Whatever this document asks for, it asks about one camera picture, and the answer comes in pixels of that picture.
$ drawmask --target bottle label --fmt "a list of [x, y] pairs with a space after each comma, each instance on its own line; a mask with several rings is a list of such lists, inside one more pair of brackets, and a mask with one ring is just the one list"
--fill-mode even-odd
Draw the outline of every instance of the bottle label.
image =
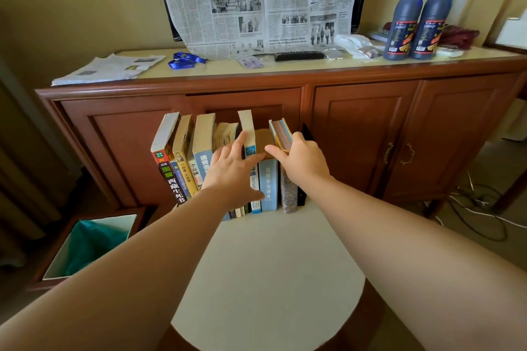
[[415, 52], [420, 55], [434, 53], [435, 48], [438, 47], [439, 38], [441, 37], [444, 27], [444, 20], [425, 20], [423, 33], [417, 40]]
[[417, 21], [396, 21], [394, 34], [388, 48], [389, 55], [405, 55], [410, 51]]

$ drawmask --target dark blue bottle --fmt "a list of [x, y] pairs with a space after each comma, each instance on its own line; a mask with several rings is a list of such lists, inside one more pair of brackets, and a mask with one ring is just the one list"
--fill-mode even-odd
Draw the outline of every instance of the dark blue bottle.
[[386, 60], [397, 61], [408, 58], [422, 8], [423, 0], [399, 0], [383, 53]]
[[452, 0], [427, 0], [415, 34], [410, 57], [430, 60], [435, 55], [445, 21], [452, 8]]

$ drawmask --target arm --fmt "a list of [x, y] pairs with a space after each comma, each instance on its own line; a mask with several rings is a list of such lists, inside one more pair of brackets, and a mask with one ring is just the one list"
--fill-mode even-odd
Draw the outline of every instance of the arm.
[[0, 349], [154, 349], [225, 213], [263, 193], [264, 155], [241, 159], [242, 132], [214, 153], [203, 188], [0, 326]]
[[267, 152], [315, 201], [386, 303], [426, 349], [527, 349], [527, 274], [476, 243], [333, 179], [297, 132]]

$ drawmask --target green trash bag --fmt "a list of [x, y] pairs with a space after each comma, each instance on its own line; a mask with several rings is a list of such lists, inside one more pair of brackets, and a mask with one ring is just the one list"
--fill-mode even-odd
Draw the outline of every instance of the green trash bag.
[[77, 273], [127, 239], [128, 231], [91, 220], [79, 221], [69, 235], [65, 276]]

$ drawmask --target wooden desk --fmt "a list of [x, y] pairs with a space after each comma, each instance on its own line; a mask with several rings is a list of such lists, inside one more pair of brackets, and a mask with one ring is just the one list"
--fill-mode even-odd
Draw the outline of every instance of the wooden desk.
[[236, 122], [252, 109], [256, 129], [306, 123], [338, 180], [392, 203], [436, 200], [433, 214], [527, 78], [526, 57], [480, 48], [431, 62], [210, 61], [180, 71], [167, 65], [175, 51], [122, 53], [167, 56], [135, 80], [37, 90], [115, 208], [173, 203], [149, 153], [164, 114]]

